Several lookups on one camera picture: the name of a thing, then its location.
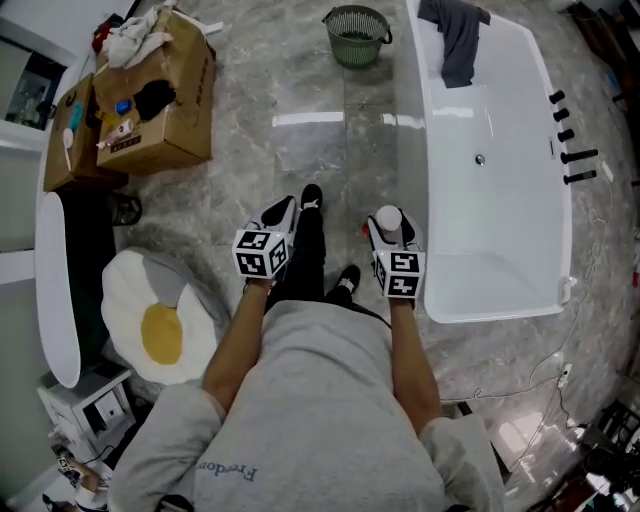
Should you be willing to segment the small white cabinet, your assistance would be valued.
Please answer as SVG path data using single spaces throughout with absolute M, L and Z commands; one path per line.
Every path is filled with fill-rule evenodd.
M 103 364 L 81 376 L 73 388 L 60 383 L 38 387 L 53 424 L 49 437 L 87 459 L 116 446 L 135 423 L 124 387 L 130 376 L 125 367 Z

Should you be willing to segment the red cloth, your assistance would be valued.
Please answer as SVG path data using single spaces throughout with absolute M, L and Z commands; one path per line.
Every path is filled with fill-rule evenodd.
M 91 46 L 96 54 L 99 54 L 102 50 L 103 43 L 110 34 L 112 23 L 110 21 L 104 21 L 94 31 Z

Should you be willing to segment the person's left forearm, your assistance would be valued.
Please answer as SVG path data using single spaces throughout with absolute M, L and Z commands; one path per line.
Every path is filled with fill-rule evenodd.
M 250 279 L 231 323 L 204 373 L 202 388 L 228 413 L 261 352 L 262 327 L 271 282 Z

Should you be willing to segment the black cloth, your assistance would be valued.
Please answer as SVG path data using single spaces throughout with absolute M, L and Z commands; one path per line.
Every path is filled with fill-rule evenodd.
M 141 121 L 150 121 L 176 99 L 176 92 L 168 80 L 154 80 L 133 95 Z

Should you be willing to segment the dark grey towel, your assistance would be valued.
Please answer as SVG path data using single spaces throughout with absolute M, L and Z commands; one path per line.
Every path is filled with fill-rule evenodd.
M 436 25 L 443 36 L 441 76 L 449 89 L 472 84 L 480 25 L 491 25 L 491 14 L 465 0 L 420 0 L 418 18 Z

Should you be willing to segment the crumpled white cloth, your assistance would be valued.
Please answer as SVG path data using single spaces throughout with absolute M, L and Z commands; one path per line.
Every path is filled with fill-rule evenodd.
M 130 69 L 152 52 L 171 42 L 173 36 L 165 29 L 155 31 L 159 21 L 171 16 L 170 6 L 151 7 L 143 16 L 128 19 L 110 30 L 103 44 L 103 53 L 112 69 Z

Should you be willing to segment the dark slipper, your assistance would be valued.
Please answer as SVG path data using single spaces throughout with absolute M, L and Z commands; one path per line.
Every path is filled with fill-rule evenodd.
M 131 226 L 142 217 L 142 203 L 139 198 L 119 193 L 111 193 L 107 198 L 111 225 L 114 227 Z

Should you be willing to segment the fried egg shaped cushion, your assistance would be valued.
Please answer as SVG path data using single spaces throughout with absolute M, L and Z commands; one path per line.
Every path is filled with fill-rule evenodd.
M 102 287 L 114 349 L 141 378 L 172 385 L 204 375 L 230 315 L 184 263 L 127 248 L 104 268 Z

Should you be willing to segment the person's right forearm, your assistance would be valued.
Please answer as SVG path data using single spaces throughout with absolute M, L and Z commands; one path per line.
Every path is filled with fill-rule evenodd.
M 425 351 L 411 303 L 389 299 L 393 392 L 415 432 L 443 416 L 438 385 Z

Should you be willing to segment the grey marble floor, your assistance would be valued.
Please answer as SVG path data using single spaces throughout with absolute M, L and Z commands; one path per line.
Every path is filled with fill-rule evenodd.
M 235 231 L 268 201 L 311 182 L 325 197 L 326 283 L 369 265 L 360 227 L 395 189 L 392 47 L 371 69 L 337 64 L 321 22 L 344 0 L 179 0 L 223 30 L 214 84 L 213 157 L 202 165 L 132 178 L 141 220 L 116 232 L 184 263 L 234 309 L 242 291 L 231 261 Z M 466 398 L 510 471 L 505 507 L 541 500 L 578 461 L 579 429 L 593 422 L 625 380 L 637 347 L 640 291 L 631 284 L 638 174 L 608 68 L 574 23 L 541 0 L 480 0 L 529 28 L 551 82 L 566 95 L 572 150 L 596 148 L 595 179 L 576 185 L 568 308 L 554 316 L 439 324 L 419 313 L 421 336 L 444 398 Z M 565 364 L 566 386 L 556 382 Z

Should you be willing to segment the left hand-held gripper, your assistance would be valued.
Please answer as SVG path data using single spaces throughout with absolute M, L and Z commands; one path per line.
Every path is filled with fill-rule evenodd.
M 236 231 L 232 255 L 241 277 L 271 280 L 286 267 L 298 213 L 297 199 L 287 195 L 256 211 Z

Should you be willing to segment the green plastic basket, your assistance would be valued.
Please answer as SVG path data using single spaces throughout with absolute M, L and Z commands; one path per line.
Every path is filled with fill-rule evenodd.
M 346 68 L 373 64 L 383 45 L 393 42 L 391 27 L 378 11 L 360 5 L 332 8 L 321 20 L 335 60 Z

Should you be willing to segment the black equipment pile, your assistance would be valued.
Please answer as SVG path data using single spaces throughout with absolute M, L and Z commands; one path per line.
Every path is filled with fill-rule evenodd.
M 640 413 L 615 400 L 595 425 L 599 435 L 584 459 L 585 470 L 603 477 L 613 497 L 640 505 Z

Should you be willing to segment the grey sweatshirt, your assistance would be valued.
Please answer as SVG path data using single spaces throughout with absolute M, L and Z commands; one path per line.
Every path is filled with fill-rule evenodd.
M 415 430 L 392 393 L 391 334 L 342 307 L 283 301 L 229 411 L 192 383 L 163 389 L 119 460 L 113 512 L 503 512 L 482 420 Z

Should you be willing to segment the large cardboard box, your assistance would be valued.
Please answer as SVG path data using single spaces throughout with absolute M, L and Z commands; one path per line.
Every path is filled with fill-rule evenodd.
M 130 69 L 112 69 L 105 61 L 94 75 L 99 110 L 114 115 L 117 102 L 130 99 L 132 109 L 118 118 L 134 123 L 133 132 L 111 147 L 98 149 L 97 164 L 109 170 L 145 176 L 191 167 L 211 158 L 215 51 L 199 28 L 172 10 L 155 31 L 173 40 Z M 150 121 L 141 121 L 133 95 L 146 83 L 168 80 L 176 99 Z M 104 124 L 99 141 L 114 128 Z

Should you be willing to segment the black right shoe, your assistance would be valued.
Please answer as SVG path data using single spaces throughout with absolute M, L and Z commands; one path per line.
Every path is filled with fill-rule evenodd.
M 350 295 L 353 295 L 360 284 L 360 280 L 360 268 L 355 264 L 350 264 L 341 272 L 335 289 L 344 288 Z

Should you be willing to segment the white spray bottle red cap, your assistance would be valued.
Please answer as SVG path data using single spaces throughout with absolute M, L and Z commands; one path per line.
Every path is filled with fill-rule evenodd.
M 383 235 L 390 234 L 401 228 L 402 214 L 396 206 L 384 205 L 364 221 L 362 232 L 366 236 L 370 234 L 369 223 L 372 223 L 376 230 Z

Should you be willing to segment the pink white tube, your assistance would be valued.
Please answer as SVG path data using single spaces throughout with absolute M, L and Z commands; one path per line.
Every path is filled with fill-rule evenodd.
M 102 140 L 100 140 L 96 146 L 102 150 L 106 147 L 115 145 L 120 140 L 129 136 L 134 130 L 134 123 L 131 119 L 125 119 L 116 128 L 111 130 L 109 134 Z

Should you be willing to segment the white bathtub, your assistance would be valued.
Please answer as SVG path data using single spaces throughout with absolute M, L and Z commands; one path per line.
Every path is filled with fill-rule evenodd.
M 571 189 L 532 32 L 493 16 L 475 75 L 448 88 L 444 40 L 403 0 L 394 59 L 397 186 L 424 234 L 421 303 L 440 323 L 559 313 L 570 295 Z

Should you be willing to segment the black trousers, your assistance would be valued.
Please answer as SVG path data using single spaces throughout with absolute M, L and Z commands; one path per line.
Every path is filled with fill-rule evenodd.
M 284 278 L 277 282 L 267 299 L 265 311 L 281 301 L 310 301 L 328 303 L 352 311 L 365 313 L 366 308 L 354 302 L 344 288 L 326 292 L 324 264 L 326 258 L 323 216 L 321 209 L 301 211 Z

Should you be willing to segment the small cardboard box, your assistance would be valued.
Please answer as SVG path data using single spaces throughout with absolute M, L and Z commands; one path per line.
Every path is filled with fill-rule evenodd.
M 128 183 L 128 176 L 99 167 L 98 147 L 102 121 L 96 116 L 98 105 L 90 73 L 62 95 L 51 125 L 43 190 L 99 188 L 117 189 Z M 75 101 L 84 105 L 84 118 L 74 133 L 71 149 L 72 171 L 68 172 L 64 157 L 62 132 L 68 128 L 71 107 Z

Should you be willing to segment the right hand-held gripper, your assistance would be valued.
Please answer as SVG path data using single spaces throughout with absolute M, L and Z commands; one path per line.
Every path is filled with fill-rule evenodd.
M 401 211 L 402 246 L 393 239 L 393 231 L 385 230 L 374 215 L 366 221 L 372 248 L 374 276 L 382 295 L 387 298 L 417 299 L 422 290 L 426 253 L 423 233 L 415 220 Z

